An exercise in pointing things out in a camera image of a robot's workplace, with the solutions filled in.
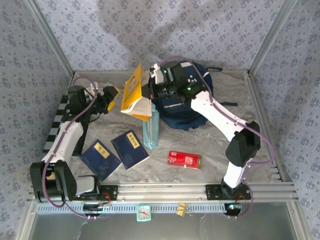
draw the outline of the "blue book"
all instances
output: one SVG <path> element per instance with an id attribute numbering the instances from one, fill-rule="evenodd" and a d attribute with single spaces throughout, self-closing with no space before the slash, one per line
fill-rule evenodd
<path id="1" fill-rule="evenodd" d="M 149 158 L 133 130 L 116 137 L 111 141 L 126 170 Z"/>
<path id="2" fill-rule="evenodd" d="M 121 161 L 99 140 L 96 140 L 80 158 L 102 182 L 121 165 Z"/>

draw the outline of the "light blue bottle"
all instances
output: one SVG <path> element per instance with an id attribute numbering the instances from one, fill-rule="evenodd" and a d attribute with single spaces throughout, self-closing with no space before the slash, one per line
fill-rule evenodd
<path id="1" fill-rule="evenodd" d="M 152 116 L 149 121 L 142 121 L 143 127 L 143 145 L 152 150 L 158 147 L 159 137 L 159 112 L 152 103 Z"/>

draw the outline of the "metal bracket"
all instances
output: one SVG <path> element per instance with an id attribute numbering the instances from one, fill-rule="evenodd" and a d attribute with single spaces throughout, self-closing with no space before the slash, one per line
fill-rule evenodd
<path id="1" fill-rule="evenodd" d="M 118 186 L 117 185 L 101 185 L 100 192 L 91 191 L 82 193 L 79 196 L 76 196 L 74 201 L 103 201 L 108 202 L 110 196 L 111 201 L 117 201 L 118 196 Z"/>
<path id="2" fill-rule="evenodd" d="M 231 198 L 226 198 L 224 196 L 221 184 L 208 184 L 208 185 L 205 185 L 205 193 L 206 193 L 206 199 L 208 201 L 212 201 L 212 200 L 219 200 L 219 201 L 220 200 L 221 201 L 234 200 L 234 201 L 236 201 L 238 199 L 238 195 L 240 193 L 243 194 L 243 196 L 245 197 L 246 200 L 250 200 L 251 199 L 250 190 L 244 184 L 241 185 L 241 187 L 234 193 L 234 195 Z"/>

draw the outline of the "yellow book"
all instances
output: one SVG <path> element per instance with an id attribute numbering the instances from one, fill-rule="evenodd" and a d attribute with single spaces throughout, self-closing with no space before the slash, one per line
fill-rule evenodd
<path id="1" fill-rule="evenodd" d="M 149 73 L 141 64 L 133 75 L 125 82 L 121 112 L 135 118 L 149 121 L 152 114 L 151 100 L 142 95 L 142 86 L 149 82 Z"/>

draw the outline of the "blue backpack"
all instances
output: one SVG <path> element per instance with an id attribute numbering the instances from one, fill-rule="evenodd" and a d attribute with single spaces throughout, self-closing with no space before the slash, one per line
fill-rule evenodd
<path id="1" fill-rule="evenodd" d="M 199 78 L 197 72 L 193 66 L 188 62 L 181 62 L 184 73 L 190 77 L 191 80 L 196 79 L 198 84 L 202 84 L 202 80 Z M 212 96 L 214 95 L 214 86 L 212 78 L 208 73 L 208 68 L 193 63 L 199 72 L 202 74 L 205 82 L 211 89 Z M 211 67 L 222 71 L 222 68 Z M 207 119 L 200 113 L 194 111 L 191 107 L 181 104 L 174 96 L 166 98 L 158 98 L 152 101 L 156 110 L 159 112 L 160 118 L 172 129 L 179 129 L 188 131 L 190 128 L 196 129 L 201 125 L 205 125 Z M 236 102 L 221 102 L 222 105 L 238 106 Z"/>

